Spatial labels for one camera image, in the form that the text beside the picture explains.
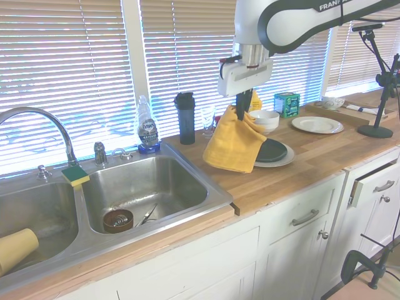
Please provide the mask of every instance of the black plate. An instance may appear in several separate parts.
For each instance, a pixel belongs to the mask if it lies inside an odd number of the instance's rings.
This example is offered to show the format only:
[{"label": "black plate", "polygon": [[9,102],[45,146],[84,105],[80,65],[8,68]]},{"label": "black plate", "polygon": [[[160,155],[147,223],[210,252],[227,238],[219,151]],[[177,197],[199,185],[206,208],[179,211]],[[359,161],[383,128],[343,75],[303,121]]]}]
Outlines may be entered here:
[{"label": "black plate", "polygon": [[259,163],[273,163],[274,161],[280,161],[287,154],[288,150],[284,144],[274,139],[267,139],[261,145],[256,161]]}]

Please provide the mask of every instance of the plate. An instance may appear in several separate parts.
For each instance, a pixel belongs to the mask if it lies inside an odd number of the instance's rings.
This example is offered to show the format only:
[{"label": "plate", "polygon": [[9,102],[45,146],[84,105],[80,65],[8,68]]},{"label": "plate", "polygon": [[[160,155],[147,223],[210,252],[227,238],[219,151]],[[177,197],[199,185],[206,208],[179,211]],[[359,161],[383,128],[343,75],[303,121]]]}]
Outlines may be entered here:
[{"label": "plate", "polygon": [[275,141],[274,139],[267,139],[261,145],[256,161],[259,163],[280,161],[287,153],[288,150],[281,142]]},{"label": "plate", "polygon": [[340,133],[344,129],[340,122],[327,117],[297,117],[292,125],[309,133],[332,134]]},{"label": "plate", "polygon": [[285,146],[287,149],[287,155],[284,158],[282,158],[280,161],[274,161],[274,162],[258,162],[258,161],[256,161],[254,163],[254,166],[261,167],[261,168],[275,168],[275,167],[285,166],[285,165],[293,162],[294,158],[296,157],[294,150],[286,144],[282,144],[282,145]]}]

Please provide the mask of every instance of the open drawer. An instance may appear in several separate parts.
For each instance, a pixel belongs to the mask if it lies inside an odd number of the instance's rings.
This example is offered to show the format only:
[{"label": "open drawer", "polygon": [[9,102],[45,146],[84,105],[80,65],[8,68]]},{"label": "open drawer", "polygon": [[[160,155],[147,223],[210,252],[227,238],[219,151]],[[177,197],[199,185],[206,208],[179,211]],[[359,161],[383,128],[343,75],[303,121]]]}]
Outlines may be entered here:
[{"label": "open drawer", "polygon": [[400,164],[386,164],[354,181],[351,205],[355,208],[375,195],[395,188],[400,177]]}]

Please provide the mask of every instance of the window blinds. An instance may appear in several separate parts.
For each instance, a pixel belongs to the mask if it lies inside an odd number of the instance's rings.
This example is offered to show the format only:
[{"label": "window blinds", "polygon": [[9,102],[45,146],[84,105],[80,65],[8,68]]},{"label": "window blinds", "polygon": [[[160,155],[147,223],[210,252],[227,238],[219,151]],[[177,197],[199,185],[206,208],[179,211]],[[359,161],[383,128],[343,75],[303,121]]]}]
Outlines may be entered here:
[{"label": "window blinds", "polygon": [[[400,16],[400,6],[395,6],[365,18],[391,19]],[[363,44],[358,32],[352,32],[352,21],[339,27],[334,45],[327,94],[346,95],[365,92],[378,87],[376,74],[381,73],[375,55]],[[379,53],[391,66],[393,56],[400,50],[400,21],[387,22],[382,29],[374,30]]]},{"label": "window blinds", "polygon": [[[236,0],[140,0],[149,95],[161,136],[179,133],[173,99],[194,92],[196,129],[199,108],[213,104],[222,114],[234,97],[218,94],[219,59],[233,50]],[[274,56],[272,78],[257,88],[264,109],[274,93],[292,91],[304,101],[319,98],[328,32],[315,35],[297,50]]]},{"label": "window blinds", "polygon": [[[120,0],[0,1],[0,111],[33,106],[66,126],[77,157],[132,146],[135,101]],[[37,114],[0,126],[0,173],[66,160]]]}]

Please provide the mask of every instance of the yellow cup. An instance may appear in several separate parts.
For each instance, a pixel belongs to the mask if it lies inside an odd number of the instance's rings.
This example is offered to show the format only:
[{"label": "yellow cup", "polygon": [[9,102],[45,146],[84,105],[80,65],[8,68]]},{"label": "yellow cup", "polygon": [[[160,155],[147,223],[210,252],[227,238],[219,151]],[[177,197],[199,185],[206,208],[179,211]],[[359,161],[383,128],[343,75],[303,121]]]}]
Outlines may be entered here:
[{"label": "yellow cup", "polygon": [[23,229],[0,239],[0,277],[30,255],[39,246],[33,231]]}]

